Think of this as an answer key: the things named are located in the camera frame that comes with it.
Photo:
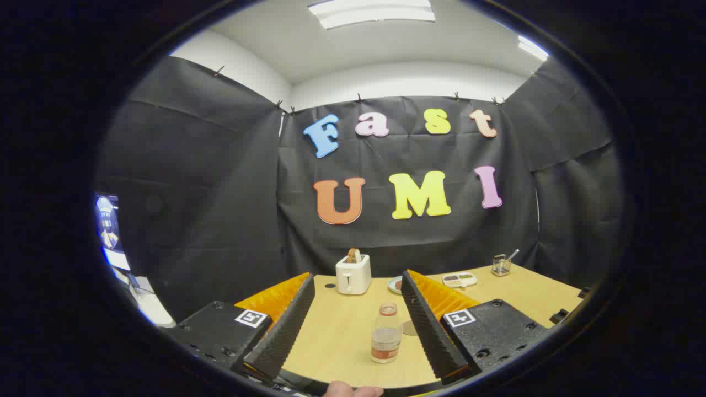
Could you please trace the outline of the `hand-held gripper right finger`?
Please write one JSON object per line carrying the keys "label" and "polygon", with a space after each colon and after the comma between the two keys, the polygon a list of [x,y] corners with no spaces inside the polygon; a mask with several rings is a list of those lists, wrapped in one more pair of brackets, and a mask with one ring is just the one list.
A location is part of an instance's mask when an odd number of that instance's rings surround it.
{"label": "hand-held gripper right finger", "polygon": [[513,360],[549,329],[502,299],[479,303],[406,270],[401,292],[435,377],[448,384]]}

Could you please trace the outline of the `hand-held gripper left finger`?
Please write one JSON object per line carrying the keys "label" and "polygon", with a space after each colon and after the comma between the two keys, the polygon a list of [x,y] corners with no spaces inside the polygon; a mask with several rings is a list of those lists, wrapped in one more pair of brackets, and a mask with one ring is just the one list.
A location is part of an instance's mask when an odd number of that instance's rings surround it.
{"label": "hand-held gripper left finger", "polygon": [[209,364],[272,383],[314,298],[314,276],[303,273],[237,303],[215,300],[165,333]]}

